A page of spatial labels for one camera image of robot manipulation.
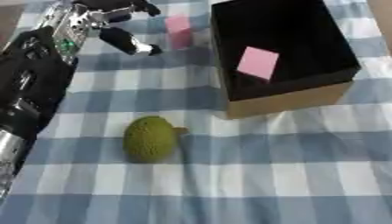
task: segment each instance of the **pink block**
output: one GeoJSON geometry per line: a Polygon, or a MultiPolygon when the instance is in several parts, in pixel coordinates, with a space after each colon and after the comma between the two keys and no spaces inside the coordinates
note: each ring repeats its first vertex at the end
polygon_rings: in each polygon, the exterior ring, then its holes
{"type": "Polygon", "coordinates": [[[191,23],[188,17],[168,17],[165,23],[173,48],[181,49],[192,44],[191,23]]]}
{"type": "Polygon", "coordinates": [[[279,54],[248,46],[237,70],[269,81],[274,73],[279,54]]]}

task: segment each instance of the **white and blue gingham fabric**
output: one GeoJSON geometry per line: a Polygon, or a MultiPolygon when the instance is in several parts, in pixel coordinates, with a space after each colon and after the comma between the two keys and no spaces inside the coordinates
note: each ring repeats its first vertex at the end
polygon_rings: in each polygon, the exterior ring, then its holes
{"type": "MultiPolygon", "coordinates": [[[[155,0],[161,16],[119,24],[161,45],[157,57],[90,38],[0,223],[392,223],[392,60],[365,0],[325,1],[362,70],[336,105],[320,108],[220,119],[206,0],[155,0]],[[165,18],[177,14],[192,24],[184,50],[172,50],[165,33],[165,18]],[[190,134],[159,164],[128,163],[123,130],[147,115],[190,134]]],[[[45,6],[29,5],[18,31],[45,6]]]]}

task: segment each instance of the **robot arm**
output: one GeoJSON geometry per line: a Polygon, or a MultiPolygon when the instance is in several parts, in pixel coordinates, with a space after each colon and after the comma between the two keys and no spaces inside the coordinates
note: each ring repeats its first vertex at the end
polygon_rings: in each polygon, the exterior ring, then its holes
{"type": "Polygon", "coordinates": [[[50,6],[37,26],[20,34],[0,55],[0,202],[38,133],[52,120],[78,65],[77,54],[92,30],[127,54],[161,53],[114,21],[159,9],[144,0],[80,0],[50,6]]]}

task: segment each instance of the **durian toy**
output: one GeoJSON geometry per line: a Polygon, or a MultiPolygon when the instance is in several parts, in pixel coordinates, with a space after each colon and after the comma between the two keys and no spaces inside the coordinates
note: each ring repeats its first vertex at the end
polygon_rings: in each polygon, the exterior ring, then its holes
{"type": "Polygon", "coordinates": [[[146,116],[125,130],[123,148],[133,162],[154,163],[169,157],[185,133],[187,129],[174,128],[160,116],[146,116]]]}

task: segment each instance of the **black box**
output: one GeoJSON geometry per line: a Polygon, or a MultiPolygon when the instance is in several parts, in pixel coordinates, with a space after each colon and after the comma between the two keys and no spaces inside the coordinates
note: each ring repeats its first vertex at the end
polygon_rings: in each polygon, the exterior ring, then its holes
{"type": "Polygon", "coordinates": [[[335,103],[360,70],[322,0],[234,0],[212,9],[228,118],[335,103]],[[236,69],[247,46],[279,53],[269,83],[236,69]]]}

